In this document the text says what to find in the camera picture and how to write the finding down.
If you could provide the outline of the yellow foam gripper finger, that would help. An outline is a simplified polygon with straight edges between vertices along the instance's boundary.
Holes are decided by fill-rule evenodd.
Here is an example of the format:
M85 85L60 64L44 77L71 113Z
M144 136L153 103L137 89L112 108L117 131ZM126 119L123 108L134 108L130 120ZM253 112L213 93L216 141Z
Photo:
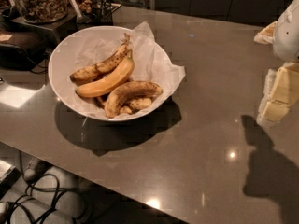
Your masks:
M277 22L274 21L263 28L256 36L254 36L254 41L259 44L272 44L274 40L274 31L277 26Z
M299 63L284 63L278 70L269 69L263 87L257 123L273 126L280 123L299 100Z

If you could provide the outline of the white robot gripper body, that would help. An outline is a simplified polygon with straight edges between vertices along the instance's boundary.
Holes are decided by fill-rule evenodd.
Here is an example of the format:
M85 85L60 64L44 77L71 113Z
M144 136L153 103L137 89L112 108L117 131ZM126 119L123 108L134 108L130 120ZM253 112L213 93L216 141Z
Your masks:
M285 62L299 62L299 0L293 0L278 18L273 51Z

